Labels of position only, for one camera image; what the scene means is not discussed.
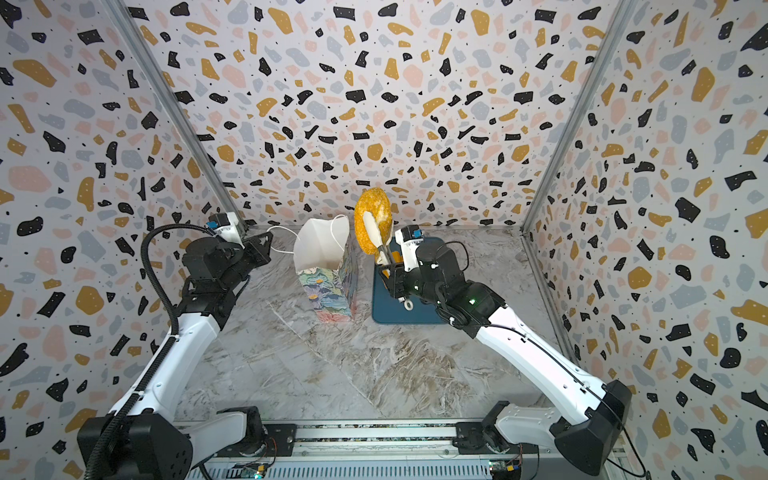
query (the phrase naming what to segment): terrazzo wallpaper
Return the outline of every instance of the terrazzo wallpaper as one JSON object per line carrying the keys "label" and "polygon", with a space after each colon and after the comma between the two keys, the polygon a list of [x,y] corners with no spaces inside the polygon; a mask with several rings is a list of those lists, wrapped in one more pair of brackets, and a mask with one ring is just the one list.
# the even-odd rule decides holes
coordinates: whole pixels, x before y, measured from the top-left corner
{"label": "terrazzo wallpaper", "polygon": [[129,0],[243,215],[303,223],[368,187],[395,219],[520,223],[608,0]]}
{"label": "terrazzo wallpaper", "polygon": [[767,22],[638,2],[530,235],[654,478],[768,478]]}
{"label": "terrazzo wallpaper", "polygon": [[[0,478],[80,478],[76,434],[167,328],[144,234],[216,209],[98,2],[0,0]],[[150,248],[171,298],[187,233]]]}

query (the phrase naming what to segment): blue cutting board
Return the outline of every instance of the blue cutting board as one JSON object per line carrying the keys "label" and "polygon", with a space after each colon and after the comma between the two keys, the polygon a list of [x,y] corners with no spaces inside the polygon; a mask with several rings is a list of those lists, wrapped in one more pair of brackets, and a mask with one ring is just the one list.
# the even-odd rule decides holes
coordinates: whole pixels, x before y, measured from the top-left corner
{"label": "blue cutting board", "polygon": [[[426,237],[425,242],[438,240],[436,237]],[[389,243],[393,252],[400,251],[400,245],[394,240]],[[445,325],[445,322],[435,313],[434,305],[425,305],[421,300],[411,297],[413,310],[410,312],[398,302],[389,296],[384,282],[376,274],[376,259],[373,259],[374,278],[373,278],[373,300],[371,302],[371,316],[373,321],[384,325]]]}

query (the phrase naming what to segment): bag handle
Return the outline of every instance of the bag handle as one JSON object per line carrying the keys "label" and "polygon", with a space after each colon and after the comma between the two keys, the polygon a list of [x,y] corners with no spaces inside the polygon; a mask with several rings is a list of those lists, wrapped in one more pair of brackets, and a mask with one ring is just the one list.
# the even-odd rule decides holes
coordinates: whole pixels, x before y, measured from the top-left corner
{"label": "bag handle", "polygon": [[[266,231],[270,231],[270,230],[272,230],[273,228],[282,228],[283,230],[288,230],[289,232],[293,233],[293,235],[295,235],[295,236],[296,236],[296,240],[298,240],[298,239],[299,239],[299,234],[298,234],[298,233],[294,232],[294,231],[293,231],[293,230],[291,230],[290,228],[285,228],[285,227],[283,227],[282,225],[273,225],[273,226],[271,226],[271,227],[267,228],[267,229],[266,229]],[[271,248],[272,250],[275,250],[276,252],[280,252],[280,253],[290,253],[291,255],[293,255],[293,252],[287,252],[287,251],[285,251],[285,250],[278,250],[277,248],[275,248],[275,247],[272,247],[271,245],[270,245],[270,248]]]}
{"label": "bag handle", "polygon": [[[343,251],[344,251],[344,247],[342,247],[342,244],[341,244],[341,243],[339,243],[339,241],[336,239],[336,235],[334,235],[334,234],[333,234],[333,222],[335,222],[337,218],[341,218],[341,217],[345,217],[345,218],[346,218],[346,215],[345,215],[345,214],[338,214],[338,215],[336,215],[336,216],[333,218],[333,220],[331,220],[331,227],[330,227],[330,229],[331,229],[331,238],[333,238],[333,241],[334,241],[334,242],[336,242],[336,245],[338,245],[338,246],[339,246],[339,248],[341,249],[341,251],[343,252]],[[288,230],[289,232],[293,233],[293,235],[295,235],[295,236],[296,236],[296,239],[297,239],[297,240],[299,239],[299,234],[298,234],[298,233],[294,232],[294,231],[293,231],[293,230],[291,230],[290,228],[286,228],[286,227],[283,227],[282,225],[273,225],[273,226],[271,226],[271,227],[267,228],[267,229],[266,229],[266,231],[270,231],[270,230],[272,230],[273,228],[282,228],[283,230]],[[293,252],[288,252],[288,251],[285,251],[285,250],[278,250],[277,248],[275,248],[275,247],[272,247],[272,246],[270,246],[270,248],[271,248],[272,250],[275,250],[276,252],[280,252],[280,253],[290,253],[291,255],[293,255]]]}

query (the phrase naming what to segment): paper bag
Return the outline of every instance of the paper bag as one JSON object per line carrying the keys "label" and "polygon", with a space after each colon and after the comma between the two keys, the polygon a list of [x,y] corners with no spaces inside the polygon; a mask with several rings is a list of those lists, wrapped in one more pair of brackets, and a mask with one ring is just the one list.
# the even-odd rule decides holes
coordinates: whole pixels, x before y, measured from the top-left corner
{"label": "paper bag", "polygon": [[352,252],[346,216],[340,215],[335,220],[308,220],[293,246],[293,265],[321,322],[345,322],[353,318],[357,257]]}

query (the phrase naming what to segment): marble table surface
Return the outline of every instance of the marble table surface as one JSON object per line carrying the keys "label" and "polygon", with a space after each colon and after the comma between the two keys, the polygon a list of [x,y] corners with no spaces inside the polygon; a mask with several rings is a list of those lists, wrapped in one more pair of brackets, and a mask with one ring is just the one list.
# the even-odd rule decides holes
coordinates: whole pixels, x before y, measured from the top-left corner
{"label": "marble table surface", "polygon": [[[293,235],[273,230],[274,247]],[[427,230],[469,248],[466,278],[504,297],[539,335],[557,345],[544,302],[512,230]],[[371,318],[373,265],[359,256],[356,317],[321,323],[293,268],[293,257],[251,273],[223,332],[197,365],[177,420],[256,406],[264,419],[483,417],[498,400],[548,406],[530,380],[488,347],[447,325],[380,325]],[[464,252],[456,248],[459,264]]]}

